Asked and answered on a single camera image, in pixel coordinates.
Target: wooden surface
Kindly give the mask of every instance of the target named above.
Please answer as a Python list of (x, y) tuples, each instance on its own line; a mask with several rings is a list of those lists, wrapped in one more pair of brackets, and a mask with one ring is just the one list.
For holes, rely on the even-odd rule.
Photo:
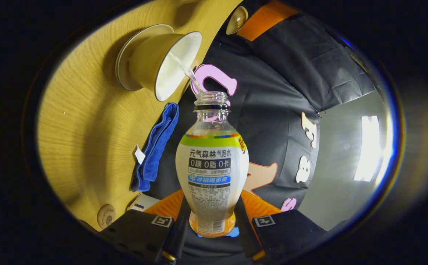
[(165, 104), (178, 102), (187, 83), (185, 78), (165, 102), (157, 101), (145, 88), (126, 91), (114, 74), (115, 59), (123, 44), (154, 24), (171, 25), (176, 33), (199, 31), (202, 44), (192, 65), (197, 66), (239, 3), (147, 3), (93, 32), (59, 65), (42, 98), (38, 145), (50, 184), (76, 218), (101, 230), (96, 217), (102, 206), (113, 205), (117, 218), (125, 212), (136, 196), (129, 189), (136, 145), (144, 145)]

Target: round coaster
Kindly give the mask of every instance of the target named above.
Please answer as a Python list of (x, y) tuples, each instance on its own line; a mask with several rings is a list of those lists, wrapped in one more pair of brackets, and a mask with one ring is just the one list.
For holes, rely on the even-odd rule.
[(136, 91), (142, 88), (142, 86), (133, 79), (128, 69), (128, 60), (132, 56), (132, 53), (141, 42), (156, 35), (170, 34), (175, 31), (170, 25), (158, 24), (145, 28), (134, 36), (132, 36), (123, 46), (119, 55), (116, 59), (116, 78), (117, 81), (125, 89), (129, 91)]
[(108, 227), (116, 220), (116, 209), (110, 204), (106, 204), (98, 212), (98, 225), (101, 228)]

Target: bottle neck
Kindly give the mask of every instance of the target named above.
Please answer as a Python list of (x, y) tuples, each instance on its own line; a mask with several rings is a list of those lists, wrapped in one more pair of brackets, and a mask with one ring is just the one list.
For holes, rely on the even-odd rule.
[(204, 109), (197, 110), (197, 122), (227, 122), (228, 110)]

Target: orange stripe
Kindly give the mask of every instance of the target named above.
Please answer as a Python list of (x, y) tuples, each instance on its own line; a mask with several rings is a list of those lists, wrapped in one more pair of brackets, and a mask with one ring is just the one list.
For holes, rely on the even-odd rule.
[(297, 10), (283, 3), (269, 2), (246, 21), (237, 35), (252, 42), (272, 26), (298, 13)]

